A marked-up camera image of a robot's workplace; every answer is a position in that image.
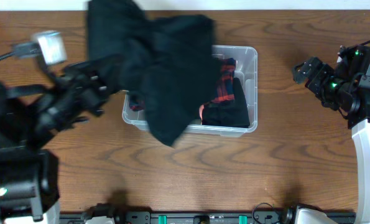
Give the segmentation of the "large black garment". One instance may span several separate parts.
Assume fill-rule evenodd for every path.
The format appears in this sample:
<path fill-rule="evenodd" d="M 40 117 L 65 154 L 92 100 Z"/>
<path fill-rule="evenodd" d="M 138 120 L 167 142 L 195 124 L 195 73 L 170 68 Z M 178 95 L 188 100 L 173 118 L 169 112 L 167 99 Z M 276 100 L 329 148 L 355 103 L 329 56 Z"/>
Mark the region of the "large black garment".
<path fill-rule="evenodd" d="M 220 78 L 214 58 L 215 23 L 204 15 L 150 20 L 134 1 L 88 3 L 88 58 L 101 76 L 144 107 L 151 134 L 172 146 L 213 99 Z"/>

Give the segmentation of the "red navy plaid shirt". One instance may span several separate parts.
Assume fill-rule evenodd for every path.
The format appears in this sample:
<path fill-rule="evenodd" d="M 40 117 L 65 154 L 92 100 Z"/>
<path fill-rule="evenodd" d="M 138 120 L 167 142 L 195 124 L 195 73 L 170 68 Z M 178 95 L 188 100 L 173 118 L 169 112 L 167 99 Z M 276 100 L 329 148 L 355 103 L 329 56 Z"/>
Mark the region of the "red navy plaid shirt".
<path fill-rule="evenodd" d="M 237 61 L 234 58 L 221 59 L 220 61 L 222 62 L 221 78 L 216 83 L 215 97 L 206 103 L 208 106 L 231 103 L 235 100 L 233 83 Z M 138 96 L 131 95 L 128 105 L 133 111 L 144 109 L 144 102 Z"/>

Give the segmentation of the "black garment with tape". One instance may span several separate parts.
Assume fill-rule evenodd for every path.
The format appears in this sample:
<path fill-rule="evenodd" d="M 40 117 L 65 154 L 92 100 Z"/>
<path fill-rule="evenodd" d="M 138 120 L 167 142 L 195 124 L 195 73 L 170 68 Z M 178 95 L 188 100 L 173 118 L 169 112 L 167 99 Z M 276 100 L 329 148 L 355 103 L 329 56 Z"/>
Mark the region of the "black garment with tape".
<path fill-rule="evenodd" d="M 246 98 L 239 78 L 233 80 L 234 100 L 205 105 L 202 125 L 248 128 L 250 124 Z"/>

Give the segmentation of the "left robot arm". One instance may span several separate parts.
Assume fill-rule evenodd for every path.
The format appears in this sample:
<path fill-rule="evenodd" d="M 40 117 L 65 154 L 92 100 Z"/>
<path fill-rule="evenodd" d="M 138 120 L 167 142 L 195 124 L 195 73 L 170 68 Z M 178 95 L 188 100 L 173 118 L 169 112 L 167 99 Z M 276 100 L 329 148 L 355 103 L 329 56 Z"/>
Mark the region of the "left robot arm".
<path fill-rule="evenodd" d="M 45 146 L 103 114 L 122 63 L 112 55 L 69 65 L 51 88 L 0 82 L 0 223 L 58 223 L 58 157 Z"/>

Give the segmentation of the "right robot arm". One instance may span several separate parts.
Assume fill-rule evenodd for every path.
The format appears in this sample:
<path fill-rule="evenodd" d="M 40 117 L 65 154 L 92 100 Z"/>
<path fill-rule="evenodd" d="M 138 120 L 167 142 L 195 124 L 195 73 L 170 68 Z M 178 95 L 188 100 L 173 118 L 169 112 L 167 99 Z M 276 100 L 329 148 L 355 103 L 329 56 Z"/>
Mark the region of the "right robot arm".
<path fill-rule="evenodd" d="M 355 223 L 370 223 L 370 47 L 341 47 L 336 68 L 317 57 L 294 66 L 293 79 L 304 84 L 321 105 L 348 122 L 358 167 Z"/>

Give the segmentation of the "pink printed shirt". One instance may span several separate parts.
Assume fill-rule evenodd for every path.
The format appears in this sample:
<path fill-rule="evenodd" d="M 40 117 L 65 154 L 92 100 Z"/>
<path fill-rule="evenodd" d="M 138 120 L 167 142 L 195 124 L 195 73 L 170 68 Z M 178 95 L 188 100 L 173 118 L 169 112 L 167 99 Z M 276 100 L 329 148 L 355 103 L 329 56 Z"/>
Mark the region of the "pink printed shirt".
<path fill-rule="evenodd" d="M 200 119 L 201 120 L 203 120 L 203 110 L 204 110 L 204 108 L 205 108 L 205 106 L 204 105 L 201 105 L 200 107 L 199 107 L 199 117 L 200 117 Z"/>

